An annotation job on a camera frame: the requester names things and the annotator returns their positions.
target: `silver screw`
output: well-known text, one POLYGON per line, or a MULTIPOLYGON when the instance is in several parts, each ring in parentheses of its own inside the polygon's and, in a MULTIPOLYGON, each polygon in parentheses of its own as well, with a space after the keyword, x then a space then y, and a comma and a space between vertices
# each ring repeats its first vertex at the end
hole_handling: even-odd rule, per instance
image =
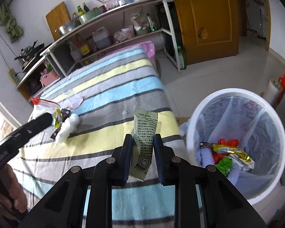
POLYGON ((79 172, 79 170, 80 170, 79 166, 73 166, 71 168, 71 172, 73 172, 73 173, 79 172))
POLYGON ((107 158, 106 162, 107 162, 108 164, 112 164, 112 163, 115 162, 115 159, 114 159, 113 157, 109 157, 109 158, 107 158))
POLYGON ((173 157, 173 158, 172 158, 172 161, 173 161, 174 163, 179 163, 179 162, 181 161, 181 159, 180 159, 180 157, 173 157))
POLYGON ((214 172, 216 171, 216 167, 214 165, 208 165, 207 170, 214 172))

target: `power strip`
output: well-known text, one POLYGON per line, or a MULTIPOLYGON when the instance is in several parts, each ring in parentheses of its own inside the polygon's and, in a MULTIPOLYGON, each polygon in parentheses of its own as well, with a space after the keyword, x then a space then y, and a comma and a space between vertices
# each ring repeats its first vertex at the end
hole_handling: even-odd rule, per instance
POLYGON ((8 75, 10 76, 10 78, 14 81, 14 83, 16 85, 18 85, 20 83, 20 79, 18 78, 18 76, 15 76, 16 72, 14 69, 10 69, 10 71, 8 71, 8 75))

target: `green packet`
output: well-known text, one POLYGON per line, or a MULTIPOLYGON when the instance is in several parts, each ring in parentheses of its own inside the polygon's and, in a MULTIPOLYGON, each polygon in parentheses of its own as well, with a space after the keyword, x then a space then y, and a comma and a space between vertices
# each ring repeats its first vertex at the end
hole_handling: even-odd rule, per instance
POLYGON ((144 181, 152 163, 153 137, 157 126, 156 112, 135 108, 133 150, 129 175, 144 181))

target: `cutting board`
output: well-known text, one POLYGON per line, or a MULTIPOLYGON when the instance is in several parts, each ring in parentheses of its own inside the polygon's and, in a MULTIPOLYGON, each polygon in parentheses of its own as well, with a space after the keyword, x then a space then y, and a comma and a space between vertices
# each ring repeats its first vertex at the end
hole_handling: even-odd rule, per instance
POLYGON ((51 30, 52 36, 55 41, 61 37, 58 32, 55 32, 55 30, 63 24, 67 23, 70 19, 71 18, 69 15, 69 11, 64 2, 57 5, 55 8, 52 9, 51 12, 46 15, 46 21, 49 25, 49 29, 51 30))

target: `paper roll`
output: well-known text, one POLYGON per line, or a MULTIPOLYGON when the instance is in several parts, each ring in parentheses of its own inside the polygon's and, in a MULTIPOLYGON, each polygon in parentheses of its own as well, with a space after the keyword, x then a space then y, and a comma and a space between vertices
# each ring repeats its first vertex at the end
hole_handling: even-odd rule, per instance
POLYGON ((274 79, 270 79, 263 99, 273 106, 282 91, 283 87, 281 84, 274 79))

